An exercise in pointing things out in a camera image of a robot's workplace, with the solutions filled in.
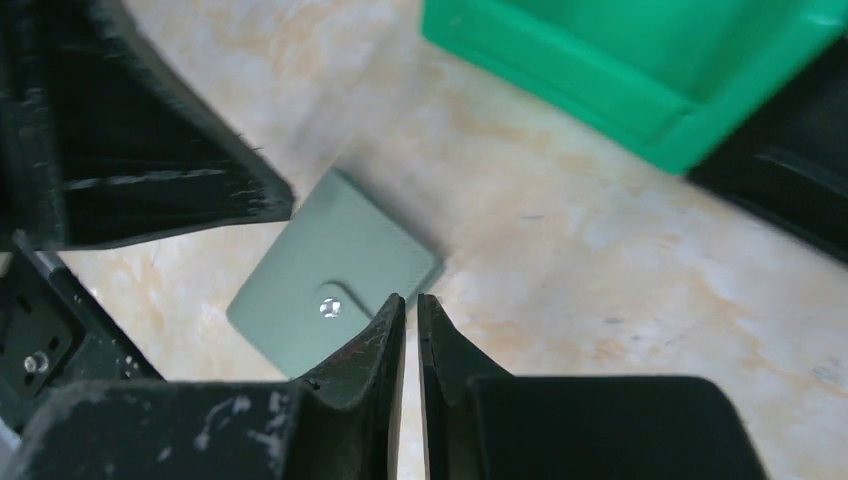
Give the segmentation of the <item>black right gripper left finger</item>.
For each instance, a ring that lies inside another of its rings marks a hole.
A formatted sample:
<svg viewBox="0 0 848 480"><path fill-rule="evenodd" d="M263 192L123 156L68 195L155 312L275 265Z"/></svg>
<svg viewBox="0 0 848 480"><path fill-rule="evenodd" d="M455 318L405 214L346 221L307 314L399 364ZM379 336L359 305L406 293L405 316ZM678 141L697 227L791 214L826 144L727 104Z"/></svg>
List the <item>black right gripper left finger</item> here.
<svg viewBox="0 0 848 480"><path fill-rule="evenodd" d="M83 381L51 394L6 479L392 479L406 303L285 382Z"/></svg>

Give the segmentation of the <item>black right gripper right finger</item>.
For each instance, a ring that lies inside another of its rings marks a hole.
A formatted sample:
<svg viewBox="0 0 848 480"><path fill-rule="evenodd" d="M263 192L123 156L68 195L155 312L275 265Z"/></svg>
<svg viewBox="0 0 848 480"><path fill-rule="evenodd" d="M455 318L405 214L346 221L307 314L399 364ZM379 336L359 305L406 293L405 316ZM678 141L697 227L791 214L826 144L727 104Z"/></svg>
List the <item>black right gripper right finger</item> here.
<svg viewBox="0 0 848 480"><path fill-rule="evenodd" d="M517 376L418 298L431 479L763 479L728 397L694 376Z"/></svg>

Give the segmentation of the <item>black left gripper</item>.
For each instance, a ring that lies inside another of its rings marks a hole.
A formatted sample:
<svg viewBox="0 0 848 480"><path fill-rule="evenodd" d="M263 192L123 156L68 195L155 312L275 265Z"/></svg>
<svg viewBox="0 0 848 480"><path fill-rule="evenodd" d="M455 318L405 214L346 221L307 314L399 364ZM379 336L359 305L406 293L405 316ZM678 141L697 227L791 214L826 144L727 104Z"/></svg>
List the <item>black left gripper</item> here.
<svg viewBox="0 0 848 480"><path fill-rule="evenodd" d="M20 434L55 388L161 374L54 251L12 236L1 273L1 421Z"/></svg>

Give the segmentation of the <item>sage green card holder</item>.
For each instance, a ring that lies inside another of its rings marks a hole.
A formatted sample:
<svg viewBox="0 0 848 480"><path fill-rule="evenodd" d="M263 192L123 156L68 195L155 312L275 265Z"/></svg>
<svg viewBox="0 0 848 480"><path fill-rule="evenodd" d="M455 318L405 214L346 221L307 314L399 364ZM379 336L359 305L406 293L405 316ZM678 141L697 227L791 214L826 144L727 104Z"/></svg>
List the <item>sage green card holder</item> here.
<svg viewBox="0 0 848 480"><path fill-rule="evenodd" d="M440 275L438 254L349 177L329 170L227 309L231 325L289 378L361 333L387 298L414 298Z"/></svg>

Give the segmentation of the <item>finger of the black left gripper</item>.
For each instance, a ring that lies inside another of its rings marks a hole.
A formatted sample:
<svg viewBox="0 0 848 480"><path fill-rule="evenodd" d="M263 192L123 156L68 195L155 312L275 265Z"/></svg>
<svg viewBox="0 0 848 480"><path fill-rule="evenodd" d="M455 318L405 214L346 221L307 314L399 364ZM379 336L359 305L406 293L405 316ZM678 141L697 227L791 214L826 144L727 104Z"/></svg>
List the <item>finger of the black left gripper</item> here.
<svg viewBox="0 0 848 480"><path fill-rule="evenodd" d="M1 248L98 250L287 221L292 188L120 1L1 5Z"/></svg>

